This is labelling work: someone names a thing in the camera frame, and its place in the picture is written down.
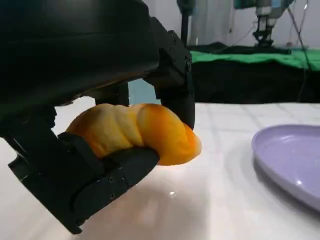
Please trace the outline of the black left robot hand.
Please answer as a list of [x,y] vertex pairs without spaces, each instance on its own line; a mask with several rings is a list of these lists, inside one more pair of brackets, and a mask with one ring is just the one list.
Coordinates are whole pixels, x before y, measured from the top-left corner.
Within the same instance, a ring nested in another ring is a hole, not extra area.
[[189,127],[195,124],[192,57],[185,40],[141,0],[3,0],[0,3],[0,136],[8,166],[72,234],[157,164],[151,149],[98,160],[70,133],[55,135],[56,106],[79,97],[128,103],[144,79]]

